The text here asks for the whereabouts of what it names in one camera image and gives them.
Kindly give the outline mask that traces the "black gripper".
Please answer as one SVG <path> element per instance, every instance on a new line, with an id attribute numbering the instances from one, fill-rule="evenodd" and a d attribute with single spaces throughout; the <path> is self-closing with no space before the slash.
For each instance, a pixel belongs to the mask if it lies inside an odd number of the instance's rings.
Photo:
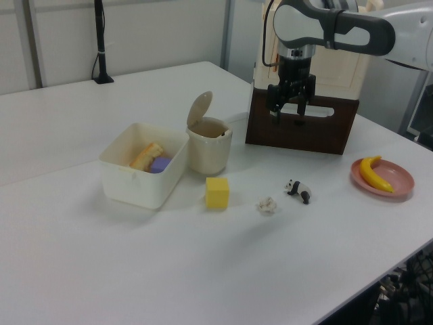
<path id="1" fill-rule="evenodd" d="M 273 112 L 273 124 L 278 125 L 281 109 L 295 99 L 297 114 L 305 115 L 306 104 L 315 95 L 316 76 L 310 73 L 311 58 L 279 58 L 277 85 L 267 88 L 267 108 Z"/>

